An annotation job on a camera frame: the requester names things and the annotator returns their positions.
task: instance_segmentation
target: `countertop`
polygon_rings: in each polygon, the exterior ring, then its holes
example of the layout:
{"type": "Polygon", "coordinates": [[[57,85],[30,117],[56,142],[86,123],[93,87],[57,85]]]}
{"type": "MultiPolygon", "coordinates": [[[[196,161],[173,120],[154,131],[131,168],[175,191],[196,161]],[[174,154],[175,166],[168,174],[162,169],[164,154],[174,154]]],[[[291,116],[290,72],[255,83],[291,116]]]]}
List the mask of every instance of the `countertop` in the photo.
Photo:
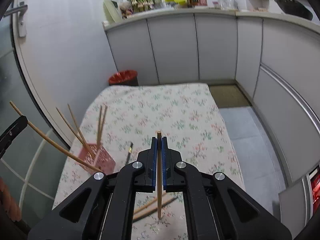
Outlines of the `countertop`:
{"type": "Polygon", "coordinates": [[[230,17],[259,17],[259,18],[268,18],[268,19],[275,19],[281,20],[293,24],[297,24],[309,30],[312,30],[315,33],[320,34],[320,25],[311,22],[309,20],[288,15],[288,14],[277,14],[277,13],[269,13],[269,12],[252,12],[252,11],[228,11],[228,10],[217,10],[212,7],[201,7],[201,8],[182,8],[182,9],[168,9],[168,10],[154,10],[149,11],[147,13],[137,15],[134,17],[130,17],[129,19],[123,20],[119,23],[110,24],[104,26],[104,30],[106,32],[110,31],[111,29],[126,25],[128,23],[140,21],[143,19],[150,19],[155,17],[165,17],[170,15],[179,15],[179,14],[215,14],[215,15],[224,15],[230,17]]]}

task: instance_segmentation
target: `white pipe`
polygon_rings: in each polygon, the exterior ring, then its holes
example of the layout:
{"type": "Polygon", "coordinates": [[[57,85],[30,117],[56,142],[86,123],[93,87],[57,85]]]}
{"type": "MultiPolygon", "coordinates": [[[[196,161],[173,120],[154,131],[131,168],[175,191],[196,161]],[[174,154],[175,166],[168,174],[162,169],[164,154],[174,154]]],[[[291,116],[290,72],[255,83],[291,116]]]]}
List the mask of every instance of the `white pipe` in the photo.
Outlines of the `white pipe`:
{"type": "MultiPolygon", "coordinates": [[[[46,136],[49,137],[51,132],[52,132],[52,129],[50,129],[46,133],[46,136]]],[[[26,174],[26,177],[25,177],[25,182],[24,182],[24,185],[23,185],[21,193],[20,193],[19,208],[20,208],[21,212],[22,212],[22,205],[23,205],[24,195],[26,193],[26,189],[27,189],[27,186],[28,186],[28,183],[29,183],[29,179],[31,177],[31,173],[32,173],[33,167],[35,166],[36,161],[37,161],[37,159],[38,159],[38,157],[40,155],[40,152],[43,149],[43,147],[44,147],[46,142],[47,141],[45,139],[42,140],[42,142],[40,143],[40,145],[39,145],[39,147],[38,147],[38,149],[37,149],[37,151],[35,153],[35,155],[33,156],[33,159],[32,159],[32,161],[30,163],[29,168],[28,168],[28,171],[27,171],[27,174],[26,174]]]]}
{"type": "MultiPolygon", "coordinates": [[[[19,179],[21,179],[23,182],[25,182],[25,179],[23,177],[21,177],[13,168],[10,167],[10,165],[8,163],[6,163],[3,158],[0,160],[4,166],[6,166],[8,168],[9,171],[11,171],[14,175],[16,175],[19,179]]],[[[32,184],[28,183],[28,185],[33,188],[35,191],[39,192],[40,194],[46,196],[47,198],[50,198],[52,200],[54,200],[53,197],[49,196],[48,194],[44,193],[43,191],[39,190],[38,188],[36,188],[35,186],[33,186],[32,184]]]]}

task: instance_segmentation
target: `blue gripper pad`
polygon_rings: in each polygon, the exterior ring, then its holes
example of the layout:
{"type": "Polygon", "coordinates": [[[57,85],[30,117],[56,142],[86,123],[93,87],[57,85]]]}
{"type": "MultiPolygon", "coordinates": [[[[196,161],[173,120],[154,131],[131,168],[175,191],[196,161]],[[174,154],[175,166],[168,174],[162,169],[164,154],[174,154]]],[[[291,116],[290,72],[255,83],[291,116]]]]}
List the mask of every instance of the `blue gripper pad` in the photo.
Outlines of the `blue gripper pad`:
{"type": "Polygon", "coordinates": [[[162,155],[162,184],[163,190],[167,189],[167,172],[166,172],[166,160],[165,160],[165,146],[164,138],[161,139],[161,155],[162,155]]]}
{"type": "Polygon", "coordinates": [[[153,137],[155,140],[155,146],[153,148],[153,172],[152,172],[152,187],[156,190],[156,175],[157,175],[157,138],[153,137]]]}

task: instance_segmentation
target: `chopstick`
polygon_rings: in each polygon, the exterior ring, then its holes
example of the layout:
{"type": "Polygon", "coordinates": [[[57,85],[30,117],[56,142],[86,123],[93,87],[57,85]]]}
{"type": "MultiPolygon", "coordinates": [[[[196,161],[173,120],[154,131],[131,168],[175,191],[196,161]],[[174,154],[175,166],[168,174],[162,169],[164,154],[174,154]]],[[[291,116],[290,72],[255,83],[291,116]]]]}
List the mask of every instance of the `chopstick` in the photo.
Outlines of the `chopstick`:
{"type": "MultiPolygon", "coordinates": [[[[173,198],[171,198],[171,199],[163,202],[162,205],[161,205],[161,208],[163,208],[163,207],[165,207],[166,205],[170,204],[171,202],[175,201],[177,198],[178,198],[178,197],[173,197],[173,198]]],[[[156,212],[157,210],[158,210],[158,207],[155,207],[155,208],[153,208],[153,209],[151,209],[151,210],[145,211],[145,212],[142,213],[141,215],[133,216],[132,223],[137,222],[137,221],[139,221],[139,220],[141,220],[141,219],[143,219],[143,218],[145,218],[145,217],[153,214],[153,213],[156,212]]]]}
{"type": "Polygon", "coordinates": [[[97,129],[97,150],[98,150],[99,135],[100,135],[101,112],[102,112],[102,106],[100,106],[100,111],[99,111],[99,121],[98,121],[98,129],[97,129]]]}
{"type": "Polygon", "coordinates": [[[100,145],[101,145],[101,137],[102,137],[102,131],[103,131],[104,121],[106,120],[107,109],[108,109],[108,107],[105,105],[105,106],[104,106],[103,119],[102,119],[102,122],[100,122],[99,141],[98,141],[98,143],[97,143],[97,147],[99,147],[99,148],[100,148],[100,145]]]}
{"type": "Polygon", "coordinates": [[[128,155],[127,155],[127,160],[125,161],[124,165],[127,165],[129,163],[131,152],[132,152],[132,147],[133,147],[133,142],[130,143],[130,147],[129,147],[129,151],[128,151],[128,155]]]}
{"type": "Polygon", "coordinates": [[[157,196],[158,196],[158,219],[161,218],[162,203],[162,163],[161,163],[161,131],[157,132],[157,196]]]}
{"type": "Polygon", "coordinates": [[[73,119],[73,122],[75,123],[75,126],[76,126],[76,128],[77,128],[77,130],[78,130],[78,133],[79,133],[79,135],[80,135],[80,137],[81,137],[81,139],[82,139],[82,141],[83,141],[83,143],[84,143],[84,147],[87,149],[88,153],[91,155],[91,158],[94,160],[95,155],[94,155],[94,153],[92,152],[92,150],[90,149],[90,147],[89,147],[89,145],[87,144],[87,142],[85,141],[85,138],[84,138],[82,132],[80,131],[80,128],[79,128],[79,126],[78,126],[78,124],[77,124],[76,118],[75,118],[75,116],[74,116],[74,114],[73,114],[73,112],[72,112],[71,107],[70,107],[69,104],[68,104],[68,108],[69,108],[71,117],[72,117],[72,119],[73,119]]]}
{"type": "Polygon", "coordinates": [[[136,213],[140,212],[142,209],[150,206],[152,203],[156,202],[157,200],[158,200],[158,198],[155,197],[153,200],[151,200],[151,201],[149,201],[148,203],[144,204],[143,206],[135,209],[134,212],[133,212],[133,214],[136,214],[136,213]]]}
{"type": "Polygon", "coordinates": [[[64,117],[64,115],[61,113],[61,111],[56,107],[57,111],[59,112],[59,114],[61,115],[62,119],[64,120],[64,122],[67,124],[67,126],[70,128],[71,132],[73,132],[73,134],[78,138],[78,140],[82,143],[82,145],[84,146],[83,140],[81,139],[81,137],[76,133],[76,131],[72,128],[71,124],[67,121],[67,119],[64,117]]]}
{"type": "Polygon", "coordinates": [[[106,119],[107,109],[108,109],[108,107],[105,105],[102,122],[101,122],[101,115],[99,115],[99,127],[98,127],[98,138],[97,138],[97,152],[96,152],[96,157],[95,157],[94,163],[93,163],[94,166],[96,166],[96,164],[97,164],[97,162],[98,162],[98,158],[99,158],[100,153],[101,153],[101,149],[100,149],[100,146],[101,146],[101,137],[102,137],[102,130],[103,130],[104,121],[105,121],[105,119],[106,119]]]}
{"type": "MultiPolygon", "coordinates": [[[[20,110],[15,106],[15,104],[10,101],[10,105],[13,107],[14,110],[16,110],[16,112],[19,115],[23,115],[20,110]]],[[[28,120],[28,125],[37,133],[39,134],[43,139],[45,139],[48,143],[50,143],[53,147],[55,147],[57,150],[61,151],[63,154],[67,155],[68,157],[70,157],[71,159],[74,159],[75,161],[81,163],[82,165],[94,170],[94,171],[100,171],[100,169],[84,162],[83,160],[81,160],[80,158],[74,156],[72,153],[68,152],[66,149],[62,148],[59,144],[55,143],[53,140],[51,140],[48,136],[46,136],[41,130],[39,130],[32,122],[30,122],[28,120]]]]}

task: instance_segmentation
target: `frying pan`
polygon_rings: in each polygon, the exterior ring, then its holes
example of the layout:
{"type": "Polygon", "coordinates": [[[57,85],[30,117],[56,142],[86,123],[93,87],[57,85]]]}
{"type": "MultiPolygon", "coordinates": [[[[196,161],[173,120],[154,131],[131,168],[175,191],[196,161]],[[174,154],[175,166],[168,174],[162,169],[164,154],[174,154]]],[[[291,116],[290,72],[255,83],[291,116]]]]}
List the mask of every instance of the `frying pan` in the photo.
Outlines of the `frying pan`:
{"type": "Polygon", "coordinates": [[[312,13],[302,4],[295,0],[275,0],[281,10],[286,14],[295,15],[307,20],[312,20],[312,13]]]}

